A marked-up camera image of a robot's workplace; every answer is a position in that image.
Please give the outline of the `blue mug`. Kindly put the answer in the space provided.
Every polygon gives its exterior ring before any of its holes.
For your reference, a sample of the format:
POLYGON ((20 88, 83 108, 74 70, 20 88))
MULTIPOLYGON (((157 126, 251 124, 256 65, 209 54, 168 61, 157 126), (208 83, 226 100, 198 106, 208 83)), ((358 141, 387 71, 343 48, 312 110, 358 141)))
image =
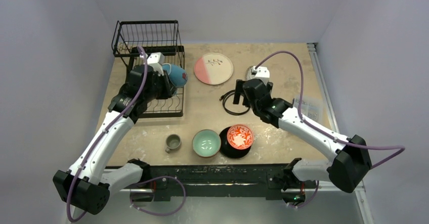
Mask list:
POLYGON ((163 70, 167 72, 167 75, 171 83, 177 88, 183 88, 188 81, 188 74, 186 71, 177 65, 164 63, 161 65, 163 70))

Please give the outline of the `red floral bowl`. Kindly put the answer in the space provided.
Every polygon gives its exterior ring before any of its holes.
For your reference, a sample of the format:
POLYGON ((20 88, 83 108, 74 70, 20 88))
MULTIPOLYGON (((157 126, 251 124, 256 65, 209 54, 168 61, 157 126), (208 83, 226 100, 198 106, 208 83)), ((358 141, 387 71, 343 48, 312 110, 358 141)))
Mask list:
POLYGON ((246 150, 254 143, 254 133, 249 126, 236 124, 228 129, 227 141, 234 149, 246 150))

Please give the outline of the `celadon green bowl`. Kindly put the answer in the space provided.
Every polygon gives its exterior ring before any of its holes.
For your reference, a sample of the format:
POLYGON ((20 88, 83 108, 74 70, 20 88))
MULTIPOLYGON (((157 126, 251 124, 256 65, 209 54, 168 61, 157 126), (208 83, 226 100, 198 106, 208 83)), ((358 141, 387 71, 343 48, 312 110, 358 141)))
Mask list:
POLYGON ((221 138, 211 129, 201 130, 193 137, 192 148, 199 157, 211 158, 219 152, 221 138))

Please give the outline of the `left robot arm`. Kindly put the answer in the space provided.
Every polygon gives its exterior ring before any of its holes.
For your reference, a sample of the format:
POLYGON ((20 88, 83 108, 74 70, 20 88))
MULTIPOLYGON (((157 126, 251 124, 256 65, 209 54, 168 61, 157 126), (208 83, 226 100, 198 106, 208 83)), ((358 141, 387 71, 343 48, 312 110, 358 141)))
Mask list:
POLYGON ((147 110, 148 104, 154 99, 170 98, 175 91, 167 71, 158 63, 135 66, 128 74, 85 151, 67 171, 58 170, 53 177, 72 222, 79 220, 72 216, 72 207, 96 215, 112 195, 125 187, 135 184, 145 188, 150 184, 148 164, 137 159, 110 173, 104 170, 118 144, 147 110))

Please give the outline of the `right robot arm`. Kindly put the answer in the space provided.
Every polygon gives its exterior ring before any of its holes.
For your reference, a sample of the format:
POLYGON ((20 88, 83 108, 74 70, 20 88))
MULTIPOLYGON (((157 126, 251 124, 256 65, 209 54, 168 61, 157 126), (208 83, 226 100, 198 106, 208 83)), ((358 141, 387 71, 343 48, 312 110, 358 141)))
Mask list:
POLYGON ((298 159, 284 173, 285 183, 296 187, 304 181, 330 181, 338 189, 351 193, 372 168, 365 140, 331 131, 301 115, 296 107, 282 98, 272 98, 271 82, 260 79, 236 81, 234 104, 243 96, 243 105, 250 107, 262 122, 287 131, 314 147, 327 162, 311 163, 298 159))

